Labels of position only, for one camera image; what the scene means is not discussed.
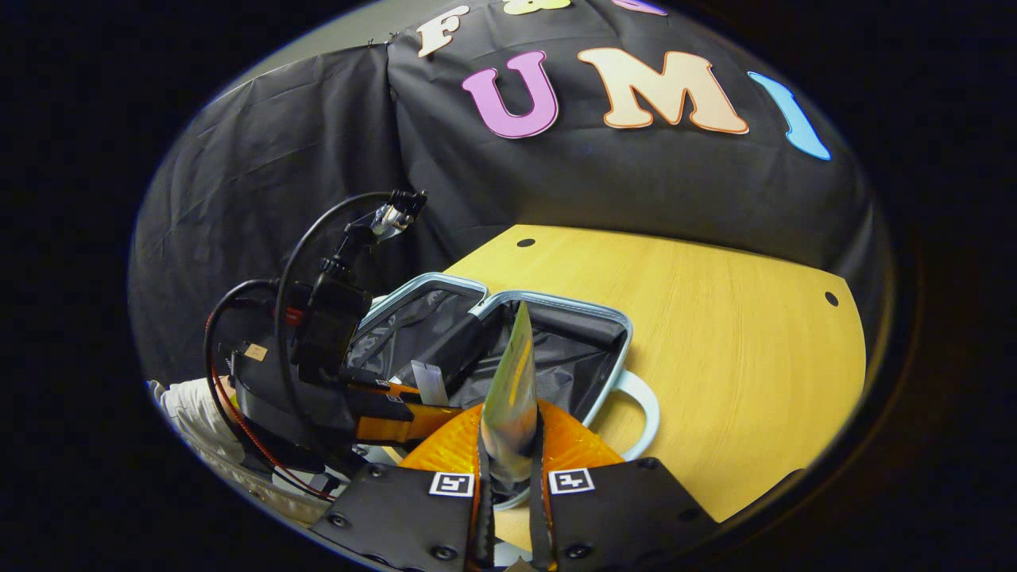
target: suitcase handle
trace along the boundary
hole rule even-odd
[[[621,371],[617,383],[614,384],[611,391],[627,393],[633,399],[639,402],[640,406],[643,407],[643,413],[646,415],[646,426],[643,427],[643,435],[640,436],[636,445],[633,445],[621,455],[622,459],[634,461],[646,452],[647,448],[650,447],[650,443],[657,437],[657,430],[660,428],[660,403],[657,402],[657,396],[654,395],[650,386],[646,385],[646,382],[629,369]]]

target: black cable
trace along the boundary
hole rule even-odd
[[[215,380],[213,379],[212,375],[212,364],[215,360],[212,351],[212,342],[215,339],[216,327],[219,325],[219,320],[222,318],[223,312],[226,311],[226,309],[232,307],[235,303],[238,302],[244,305],[246,305],[245,302],[254,302],[254,300],[251,300],[249,298],[247,299],[237,298],[237,296],[250,290],[268,290],[275,293],[278,288],[278,284],[279,284],[279,279],[248,280],[246,282],[239,284],[238,286],[227,292],[226,295],[220,299],[219,303],[216,305],[216,308],[212,311],[212,316],[208,318],[208,324],[205,327],[204,343],[203,343],[204,360],[205,360],[205,381],[208,382],[208,391],[212,392],[213,403],[216,404],[216,409],[218,409],[219,414],[222,415],[223,422],[226,423],[226,426],[230,428],[230,432],[233,433],[234,437],[236,437],[238,441],[246,440],[249,442],[250,437],[248,437],[247,434],[243,432],[238,433],[237,430],[233,426],[233,424],[229,422],[229,419],[226,416],[226,410],[223,409],[223,404],[220,403],[219,401],[219,396],[216,392]],[[321,500],[325,501],[328,500],[327,496],[316,493],[298,482],[293,481],[292,479],[287,477],[286,474],[284,474],[283,471],[279,469],[279,467],[274,466],[273,473],[279,475],[279,477],[283,479],[283,481],[289,483],[291,487],[297,489],[298,491],[301,491],[303,493],[306,493]]]
[[[212,393],[212,401],[216,404],[216,409],[219,410],[219,414],[223,417],[223,422],[226,423],[226,426],[230,427],[230,432],[237,438],[238,441],[246,439],[247,436],[241,436],[237,433],[237,430],[233,426],[229,417],[226,415],[226,410],[223,409],[223,404],[219,402],[219,396],[216,393],[216,381],[213,379],[212,375],[212,366],[215,362],[215,357],[213,356],[212,351],[212,341],[215,337],[216,326],[219,324],[219,319],[222,318],[223,312],[230,306],[233,298],[251,290],[270,290],[272,292],[276,292],[278,285],[279,279],[276,278],[272,280],[259,279],[241,282],[219,300],[219,303],[216,304],[216,308],[212,310],[212,316],[208,317],[208,322],[204,328],[204,342],[202,348],[204,350],[205,381],[208,382],[208,391]]]
[[[283,471],[279,470],[279,467],[272,467],[272,472],[276,476],[278,476],[278,477],[282,478],[283,480],[285,480],[286,482],[290,483],[291,487],[296,488],[301,493],[304,493],[304,494],[307,494],[307,495],[311,495],[315,499],[321,499],[322,501],[328,501],[327,495],[321,495],[320,493],[315,493],[314,491],[311,491],[310,489],[304,487],[303,484],[299,484],[299,483],[296,483],[296,482],[290,480],[289,477],[287,477],[285,474],[283,474]]]
[[[321,215],[317,221],[307,230],[304,236],[297,242],[297,246],[293,249],[293,253],[290,254],[290,260],[286,263],[286,268],[283,270],[283,276],[280,277],[279,291],[276,294],[276,307],[285,308],[287,294],[290,290],[290,275],[293,272],[293,267],[295,266],[297,259],[299,258],[300,251],[314,238],[314,236],[320,231],[322,227],[337,215],[347,212],[354,207],[361,206],[362,204],[370,202],[387,201],[392,196],[388,192],[367,192],[364,194],[358,194],[355,196],[350,196],[336,205],[332,209],[328,209],[323,215]],[[297,400],[297,391],[293,385],[293,377],[290,374],[290,358],[289,358],[289,348],[286,343],[286,337],[283,335],[283,324],[284,318],[286,316],[285,311],[276,311],[276,324],[275,324],[275,334],[276,343],[279,349],[279,364],[280,373],[283,377],[283,387],[286,389],[286,397],[289,399],[290,407],[293,409],[294,414],[300,421],[301,428],[307,435],[307,439],[311,449],[317,453],[326,463],[331,464],[333,467],[340,470],[343,469],[344,463],[339,460],[338,457],[328,452],[321,442],[317,438],[317,434],[314,433],[314,428],[311,424],[310,417],[304,412],[303,408]]]

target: black cloth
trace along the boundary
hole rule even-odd
[[[608,0],[522,16],[468,0],[453,41],[420,58],[421,22],[388,45],[299,61],[225,94],[194,118],[153,179],[130,252],[129,309],[146,377],[203,374],[205,317],[249,278],[274,277],[316,218],[354,193],[426,190],[420,221],[366,256],[375,293],[440,271],[513,224],[637,232],[734,247],[826,270],[848,283],[872,352],[892,263],[879,206],[844,138],[807,94],[689,18]],[[577,53],[617,47],[661,69],[667,51],[708,59],[745,134],[694,125],[615,129],[603,81]],[[480,118],[467,76],[499,70],[517,114],[532,105],[515,55],[543,50],[559,105],[545,132],[506,139]],[[756,71],[790,89],[830,161],[795,149]],[[644,108],[649,106],[642,102]],[[342,231],[321,238],[322,253]],[[315,255],[302,261],[308,279]]]

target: blue letter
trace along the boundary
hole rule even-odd
[[[784,119],[787,120],[787,140],[813,157],[829,161],[830,152],[827,151],[827,148],[823,147],[819,135],[816,134],[812,124],[809,123],[809,118],[805,117],[804,112],[801,111],[801,108],[794,101],[794,94],[766,75],[750,71],[749,76],[760,85],[763,85],[767,93],[770,94],[770,97],[773,98],[777,107],[780,108],[780,112],[784,114]]]

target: cable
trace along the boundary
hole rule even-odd
[[[208,383],[208,391],[212,392],[213,402],[216,404],[216,409],[219,410],[220,415],[222,415],[223,422],[226,423],[226,426],[230,428],[234,437],[236,437],[238,441],[242,440],[243,437],[247,437],[250,440],[250,442],[254,444],[254,446],[257,447],[259,451],[261,451],[261,454],[263,454],[273,464],[274,472],[276,472],[276,474],[279,474],[279,476],[284,481],[288,482],[289,484],[295,487],[298,490],[301,490],[305,493],[309,493],[325,501],[334,501],[336,499],[335,497],[332,497],[325,493],[317,491],[316,489],[310,487],[309,484],[301,480],[300,477],[290,472],[290,470],[285,465],[280,463],[279,460],[277,460],[276,457],[271,452],[268,452],[268,449],[263,444],[261,444],[261,442],[256,437],[254,437],[253,432],[251,432],[250,427],[244,421],[243,416],[240,414],[239,411],[236,410],[236,408],[233,406],[233,403],[226,396],[226,390],[223,388],[222,380],[219,379],[219,371],[216,368],[216,361],[212,351],[212,345],[213,345],[212,342],[215,337],[216,326],[219,325],[219,320],[220,318],[222,318],[223,312],[228,307],[230,307],[230,304],[233,302],[233,299],[236,296],[250,290],[268,290],[275,292],[278,287],[278,284],[279,284],[278,279],[248,280],[246,282],[243,282],[238,286],[234,287],[229,292],[227,292],[227,294],[223,296],[223,298],[219,301],[219,303],[216,304],[216,308],[212,311],[212,313],[208,314],[208,320],[205,321],[204,343],[203,343],[204,360],[205,360],[205,379],[206,382]],[[220,395],[222,395],[222,399],[217,398],[216,396],[217,389],[219,390]],[[226,411],[223,409],[223,402],[225,402],[227,406],[230,408],[230,412],[233,413],[233,418],[236,419],[237,423],[243,430],[243,434],[238,434],[233,424],[229,422],[229,419],[226,416]],[[287,478],[286,475],[283,474],[283,472],[285,472],[294,480],[296,480],[296,482],[290,480],[290,478]]]
[[[314,238],[314,236],[320,231],[324,225],[335,218],[337,215],[345,213],[346,211],[359,207],[362,204],[369,202],[387,201],[392,196],[388,192],[367,192],[364,194],[358,194],[355,196],[350,196],[336,205],[332,209],[328,209],[323,215],[321,215],[317,221],[307,230],[304,236],[297,242],[297,246],[293,249],[293,253],[290,255],[290,260],[286,263],[286,268],[283,270],[283,276],[279,279],[279,291],[276,294],[276,307],[285,308],[285,302],[287,300],[287,294],[290,290],[290,275],[293,273],[294,263],[299,258],[301,250]],[[297,419],[300,421],[301,428],[307,435],[307,439],[311,446],[311,449],[317,453],[321,458],[325,460],[326,463],[331,464],[334,468],[342,470],[345,463],[340,461],[338,457],[333,455],[328,450],[324,448],[321,442],[318,440],[317,434],[314,433],[314,428],[311,424],[311,420],[303,408],[300,406],[297,400],[297,391],[293,385],[293,377],[290,373],[289,366],[289,348],[287,347],[286,337],[283,335],[283,324],[285,320],[285,311],[276,311],[276,323],[274,333],[276,335],[276,343],[279,349],[279,363],[280,363],[280,374],[283,377],[283,387],[286,389],[286,397],[289,399],[290,407],[293,409],[294,414],[296,414]]]
[[[213,375],[212,375],[212,371],[215,368],[215,357],[213,356],[213,351],[212,351],[212,341],[214,333],[216,331],[216,326],[219,325],[219,319],[223,316],[223,312],[226,311],[226,308],[229,307],[229,305],[232,303],[233,298],[235,298],[236,296],[239,296],[240,294],[243,294],[244,292],[248,292],[251,290],[268,290],[275,293],[276,289],[278,288],[278,285],[279,285],[278,279],[247,280],[246,282],[241,282],[240,284],[235,286],[232,290],[227,292],[225,296],[220,298],[219,303],[216,304],[215,309],[213,309],[212,313],[208,314],[208,320],[206,320],[204,323],[204,341],[202,344],[202,349],[204,351],[205,381],[208,383],[208,392],[212,394],[213,397],[216,397],[216,388],[215,388],[215,382],[213,382]],[[230,426],[230,431],[233,432],[234,437],[236,437],[237,440],[240,441],[241,436],[237,434],[237,432],[230,424],[229,422],[230,420],[226,415],[226,410],[223,409],[223,405],[219,402],[218,399],[214,399],[213,401],[216,402],[216,409],[219,410],[219,414],[220,416],[222,416],[223,422],[226,423],[228,426]]]
[[[220,393],[220,395],[222,395],[223,401],[226,402],[226,405],[230,408],[230,412],[233,413],[233,418],[237,420],[237,423],[239,423],[240,426],[244,430],[244,433],[247,434],[247,437],[250,438],[251,442],[253,442],[254,445],[261,451],[261,453],[265,457],[268,458],[268,461],[273,465],[275,465],[276,468],[282,469],[283,472],[285,472],[286,474],[290,475],[290,477],[293,478],[293,480],[296,480],[297,482],[300,483],[298,485],[298,484],[290,481],[290,484],[293,484],[294,487],[297,487],[298,489],[302,488],[302,489],[304,489],[305,492],[311,493],[315,497],[318,497],[319,499],[322,499],[324,501],[335,501],[336,497],[333,497],[331,495],[326,495],[326,494],[324,494],[324,493],[322,493],[322,492],[320,492],[320,491],[312,488],[310,484],[307,484],[306,482],[304,482],[303,480],[301,480],[299,476],[297,476],[297,475],[293,474],[292,472],[290,472],[290,469],[286,468],[285,465],[283,465],[282,463],[280,463],[279,460],[277,460],[276,457],[273,456],[273,454],[268,452],[268,450],[264,447],[264,445],[262,445],[261,442],[258,441],[258,439],[256,437],[254,437],[254,434],[251,432],[250,427],[247,425],[247,422],[244,421],[243,416],[233,406],[233,403],[230,402],[230,399],[228,397],[226,397],[226,389],[223,388],[223,382],[222,382],[222,380],[219,379],[219,373],[216,371],[216,364],[215,363],[212,364],[212,375],[213,375],[213,377],[216,380],[216,387],[219,389],[219,393]]]

